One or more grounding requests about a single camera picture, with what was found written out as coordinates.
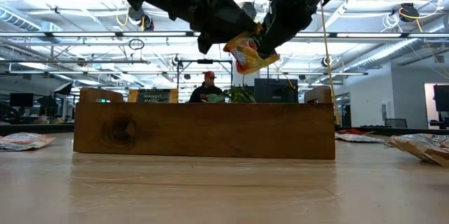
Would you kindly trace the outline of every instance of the desk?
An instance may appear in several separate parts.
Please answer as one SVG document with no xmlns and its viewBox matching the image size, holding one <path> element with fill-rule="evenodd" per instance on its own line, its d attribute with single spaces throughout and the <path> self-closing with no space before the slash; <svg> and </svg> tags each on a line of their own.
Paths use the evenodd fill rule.
<svg viewBox="0 0 449 224">
<path fill-rule="evenodd" d="M 382 144 L 335 161 L 72 152 L 71 133 L 0 154 L 2 224 L 447 223 L 449 170 Z"/>
</svg>

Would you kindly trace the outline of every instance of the man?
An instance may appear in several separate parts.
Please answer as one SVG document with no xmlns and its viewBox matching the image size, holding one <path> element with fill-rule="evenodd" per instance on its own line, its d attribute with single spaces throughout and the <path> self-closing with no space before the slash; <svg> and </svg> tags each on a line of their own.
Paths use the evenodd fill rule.
<svg viewBox="0 0 449 224">
<path fill-rule="evenodd" d="M 214 80 L 215 74 L 213 72 L 206 72 L 204 74 L 203 84 L 194 90 L 188 103 L 203 103 L 203 100 L 208 99 L 209 94 L 220 95 L 222 90 L 215 86 Z"/>
</svg>

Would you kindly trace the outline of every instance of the sign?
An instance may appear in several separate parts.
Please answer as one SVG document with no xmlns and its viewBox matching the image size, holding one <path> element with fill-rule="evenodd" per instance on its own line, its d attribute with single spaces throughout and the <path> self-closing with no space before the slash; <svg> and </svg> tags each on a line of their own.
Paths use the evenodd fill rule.
<svg viewBox="0 0 449 224">
<path fill-rule="evenodd" d="M 177 89 L 140 89 L 131 90 L 128 102 L 134 103 L 177 103 Z"/>
</svg>

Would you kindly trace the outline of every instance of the black shirt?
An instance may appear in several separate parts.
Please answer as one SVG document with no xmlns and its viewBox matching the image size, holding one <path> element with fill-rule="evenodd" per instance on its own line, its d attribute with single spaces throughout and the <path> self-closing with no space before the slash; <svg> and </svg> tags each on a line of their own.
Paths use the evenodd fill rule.
<svg viewBox="0 0 449 224">
<path fill-rule="evenodd" d="M 209 94 L 220 95 L 222 93 L 222 90 L 216 86 L 205 87 L 204 85 L 205 83 L 203 82 L 200 87 L 194 90 L 188 103 L 203 103 L 202 100 L 207 100 Z"/>
</svg>

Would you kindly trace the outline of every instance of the yellow chip bag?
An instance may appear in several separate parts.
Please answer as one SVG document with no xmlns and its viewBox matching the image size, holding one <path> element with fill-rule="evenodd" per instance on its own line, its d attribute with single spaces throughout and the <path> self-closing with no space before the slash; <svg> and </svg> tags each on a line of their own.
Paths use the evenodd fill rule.
<svg viewBox="0 0 449 224">
<path fill-rule="evenodd" d="M 258 24 L 257 33 L 262 31 L 262 25 Z M 229 41 L 223 48 L 236 58 L 236 68 L 239 74 L 250 74 L 279 60 L 279 54 L 274 51 L 265 59 L 257 52 L 257 44 L 252 36 L 253 32 L 243 32 Z"/>
</svg>

